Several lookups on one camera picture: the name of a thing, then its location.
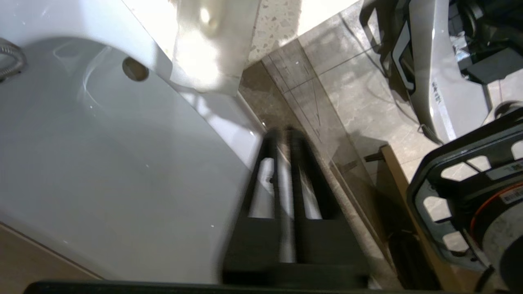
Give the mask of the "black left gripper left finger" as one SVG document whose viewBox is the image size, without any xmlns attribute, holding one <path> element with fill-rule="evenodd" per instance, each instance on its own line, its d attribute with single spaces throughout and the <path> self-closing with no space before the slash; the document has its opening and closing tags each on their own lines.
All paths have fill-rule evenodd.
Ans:
<svg viewBox="0 0 523 294">
<path fill-rule="evenodd" d="M 278 172 L 279 131 L 269 130 L 260 144 L 254 169 L 237 211 L 223 258 L 223 283 L 228 285 L 269 286 L 280 265 L 282 243 L 282 204 Z M 250 217 L 260 166 L 273 159 L 270 184 L 273 188 L 273 218 Z"/>
</svg>

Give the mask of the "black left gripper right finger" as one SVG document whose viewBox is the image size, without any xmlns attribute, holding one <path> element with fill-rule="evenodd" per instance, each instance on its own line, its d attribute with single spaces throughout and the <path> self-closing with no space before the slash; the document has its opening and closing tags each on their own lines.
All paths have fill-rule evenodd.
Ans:
<svg viewBox="0 0 523 294">
<path fill-rule="evenodd" d="M 367 287 L 370 268 L 314 151 L 299 130 L 287 131 L 293 188 L 295 268 L 307 287 Z M 309 219 L 302 175 L 308 177 L 320 219 Z"/>
</svg>

